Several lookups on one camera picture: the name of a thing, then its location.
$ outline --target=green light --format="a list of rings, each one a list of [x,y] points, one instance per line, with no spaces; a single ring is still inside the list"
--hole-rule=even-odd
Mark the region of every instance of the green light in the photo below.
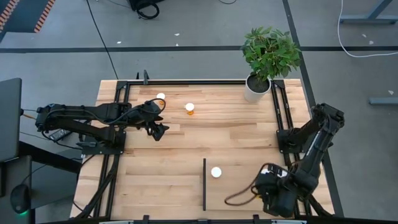
[[[21,214],[19,214],[20,216],[24,216],[24,215],[26,215],[27,214],[27,212],[28,212],[28,210],[26,210],[26,211],[24,211],[24,212],[22,212]]]

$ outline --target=potted plant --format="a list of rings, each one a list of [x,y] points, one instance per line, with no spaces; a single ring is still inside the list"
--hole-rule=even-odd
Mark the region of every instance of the potted plant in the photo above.
[[[282,75],[284,78],[300,65],[300,49],[289,37],[290,32],[282,33],[264,30],[263,27],[252,29],[246,34],[242,46],[243,57],[250,64],[252,72],[246,79],[245,99],[250,103],[258,102],[271,88],[271,80]]]

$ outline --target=small cup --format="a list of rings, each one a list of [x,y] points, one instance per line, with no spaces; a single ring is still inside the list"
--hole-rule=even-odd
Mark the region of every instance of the small cup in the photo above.
[[[164,94],[164,93],[158,93],[157,95],[156,95],[156,98],[160,98],[160,99],[165,99],[166,98],[166,95]],[[162,100],[159,100],[159,104],[160,105],[164,105],[164,103],[163,103],[163,101]]]
[[[186,105],[185,105],[185,109],[188,111],[187,112],[187,114],[188,115],[193,115],[193,109],[194,109],[194,105],[193,105],[193,103],[187,103]]]

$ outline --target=computer monitor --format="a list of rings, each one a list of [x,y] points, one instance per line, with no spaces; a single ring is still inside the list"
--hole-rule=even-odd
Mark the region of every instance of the computer monitor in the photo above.
[[[22,80],[0,82],[0,162],[18,156]]]

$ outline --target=white cable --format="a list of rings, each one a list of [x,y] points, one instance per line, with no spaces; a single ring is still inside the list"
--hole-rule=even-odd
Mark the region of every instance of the white cable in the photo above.
[[[394,53],[389,53],[389,54],[374,54],[374,55],[358,56],[358,55],[352,55],[352,54],[348,53],[348,51],[343,47],[343,44],[341,43],[341,39],[340,39],[340,19],[341,19],[341,14],[343,13],[343,4],[344,4],[344,0],[341,0],[341,11],[340,11],[340,16],[338,17],[338,22],[337,22],[337,36],[338,36],[338,42],[340,42],[341,48],[343,48],[343,50],[349,56],[354,57],[354,58],[365,58],[365,57],[374,57],[374,56],[390,56],[390,55],[398,54],[398,52],[394,52]]]

